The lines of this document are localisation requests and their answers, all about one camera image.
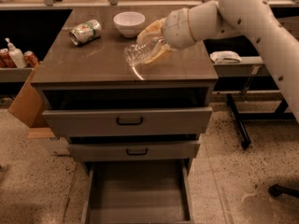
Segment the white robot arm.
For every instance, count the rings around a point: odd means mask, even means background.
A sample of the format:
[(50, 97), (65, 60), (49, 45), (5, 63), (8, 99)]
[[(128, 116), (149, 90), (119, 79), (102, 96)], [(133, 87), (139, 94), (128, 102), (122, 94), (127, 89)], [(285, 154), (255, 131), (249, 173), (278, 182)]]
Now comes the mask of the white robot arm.
[(162, 37), (165, 43), (153, 55), (157, 60), (170, 49), (234, 35), (245, 36), (258, 51), (299, 121), (299, 41), (278, 22), (267, 0), (217, 0), (175, 10), (144, 29), (137, 42)]

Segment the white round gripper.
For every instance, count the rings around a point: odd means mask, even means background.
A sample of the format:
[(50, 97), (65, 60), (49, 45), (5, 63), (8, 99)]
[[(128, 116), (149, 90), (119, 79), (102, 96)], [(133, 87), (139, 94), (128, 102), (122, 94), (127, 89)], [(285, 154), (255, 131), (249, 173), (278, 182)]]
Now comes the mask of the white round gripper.
[(192, 37), (189, 25), (189, 10), (187, 8), (175, 10), (166, 18), (152, 22), (137, 36), (136, 43), (138, 45), (157, 43), (144, 58), (143, 64), (155, 63), (166, 58), (172, 54), (172, 48), (186, 49), (193, 46), (196, 41)]

